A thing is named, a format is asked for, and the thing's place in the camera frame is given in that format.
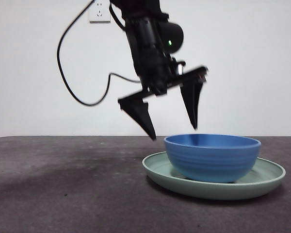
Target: robotic arm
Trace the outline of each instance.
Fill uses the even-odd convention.
[[[198,67],[188,73],[183,73],[185,62],[177,62],[170,55],[182,46],[182,28],[168,22],[169,15],[162,13],[159,0],[110,0],[110,2],[111,15],[127,35],[134,68],[142,84],[140,92],[118,100],[121,109],[155,140],[156,135],[148,113],[148,103],[144,102],[143,98],[151,95],[165,95],[169,88],[179,85],[191,124],[196,129],[199,95],[206,81],[207,68]],[[121,9],[125,26],[117,19],[112,4]]]

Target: plate rim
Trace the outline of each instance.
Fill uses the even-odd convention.
[[[155,172],[154,170],[150,169],[147,165],[146,165],[146,160],[150,157],[153,157],[153,156],[156,156],[158,154],[163,154],[163,153],[166,153],[166,151],[162,151],[162,152],[157,152],[155,154],[151,154],[151,155],[148,155],[147,157],[145,157],[143,160],[142,160],[142,165],[144,166],[144,168],[146,170],[149,170],[155,174],[158,174],[160,176],[163,176],[163,177],[166,177],[166,178],[169,178],[169,179],[175,179],[175,180],[179,180],[179,181],[182,181],[182,182],[189,182],[189,183],[195,183],[195,184],[211,184],[211,185],[219,185],[219,186],[251,186],[251,185],[259,185],[259,184],[267,184],[267,183],[273,183],[273,182],[276,182],[276,181],[279,181],[281,179],[283,179],[285,176],[286,176],[286,170],[283,168],[283,166],[271,161],[271,160],[268,160],[268,159],[263,159],[263,158],[260,158],[258,157],[257,159],[259,160],[263,160],[265,162],[268,162],[270,164],[272,164],[273,166],[276,166],[278,168],[281,169],[282,171],[282,174],[274,179],[270,179],[270,180],[267,180],[267,181],[261,181],[261,182],[253,182],[253,183],[213,183],[213,182],[204,182],[204,181],[193,181],[193,180],[187,180],[187,179],[183,179],[183,178],[179,178],[179,177],[173,177],[173,176],[166,176],[166,175],[163,175],[163,174],[159,174],[157,172]]]

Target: dark gray table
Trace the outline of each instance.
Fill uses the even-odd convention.
[[[0,233],[291,233],[291,137],[257,137],[287,171],[263,197],[211,201],[165,190],[141,161],[162,138],[0,138]]]

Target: bowl rim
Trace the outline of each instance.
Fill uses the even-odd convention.
[[[191,145],[185,145],[185,144],[180,144],[180,143],[175,143],[175,142],[168,141],[168,139],[171,138],[171,137],[184,136],[184,135],[229,136],[229,137],[235,137],[235,138],[246,138],[246,139],[255,141],[256,143],[253,144],[253,145],[247,145],[247,146],[232,146],[232,147],[216,148],[216,147],[205,147],[205,146],[191,146]],[[255,148],[255,147],[260,147],[261,146],[261,142],[259,140],[256,140],[256,139],[251,138],[251,137],[236,136],[236,135],[229,135],[229,134],[212,134],[212,133],[183,133],[183,134],[176,134],[176,135],[171,135],[171,136],[165,137],[164,138],[164,142],[168,143],[168,144],[175,145],[175,146],[180,146],[180,147],[199,148],[199,149],[212,149],[212,150],[249,149],[249,148]]]

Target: black cable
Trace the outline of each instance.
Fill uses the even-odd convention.
[[[112,18],[115,20],[116,24],[123,30],[125,31],[125,27],[124,25],[121,23],[121,21],[118,19],[118,17],[116,16],[116,14],[114,13],[113,11],[113,8],[112,8],[112,3],[110,2],[110,6],[109,6],[109,11],[112,15]]]
[[[64,37],[66,36],[67,32],[70,30],[70,28],[78,21],[78,19],[84,14],[84,12],[95,2],[96,0],[93,0],[91,1],[85,8],[84,10],[74,19],[74,21],[69,25],[69,27],[66,29],[66,31],[64,32],[64,34],[62,35],[60,41],[59,41],[59,44],[58,44],[58,47],[57,47],[57,63],[58,63],[58,67],[59,67],[59,70],[60,70],[60,74],[62,76],[62,79],[66,85],[66,88],[68,89],[69,93],[72,95],[72,97],[79,103],[85,105],[85,106],[95,106],[95,105],[98,105],[99,103],[101,103],[106,95],[108,94],[108,91],[109,91],[109,87],[110,87],[110,80],[111,80],[111,75],[114,75],[114,76],[117,76],[119,78],[122,78],[126,81],[129,81],[129,82],[132,82],[132,83],[140,83],[140,81],[135,81],[135,80],[130,80],[128,78],[125,78],[121,75],[118,75],[118,74],[115,74],[115,73],[110,73],[109,74],[109,77],[108,77],[108,84],[107,84],[107,88],[106,88],[106,91],[104,93],[104,95],[102,96],[102,98],[100,100],[98,100],[97,102],[95,103],[85,103],[83,101],[81,101],[74,93],[73,91],[70,89],[68,83],[67,83],[67,80],[65,78],[65,75],[64,75],[64,72],[63,72],[63,69],[62,69],[62,65],[61,65],[61,62],[60,62],[60,48],[62,46],[62,43],[63,43],[63,40],[64,40]]]

